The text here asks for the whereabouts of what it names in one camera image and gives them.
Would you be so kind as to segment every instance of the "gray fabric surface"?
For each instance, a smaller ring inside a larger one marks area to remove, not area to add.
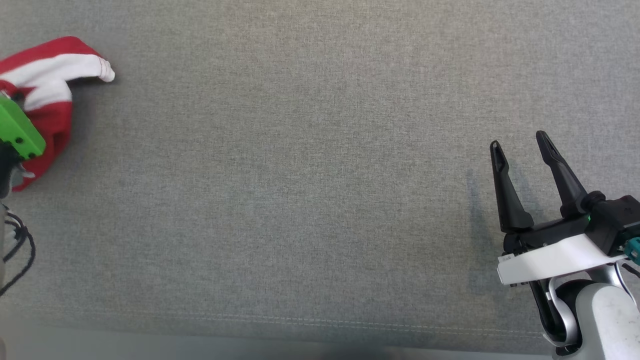
[[[536,221],[538,129],[588,190],[640,195],[637,1],[0,8],[0,56],[76,35],[117,73],[73,88],[68,149],[8,201],[38,257],[3,316],[544,353],[495,271],[489,143]]]

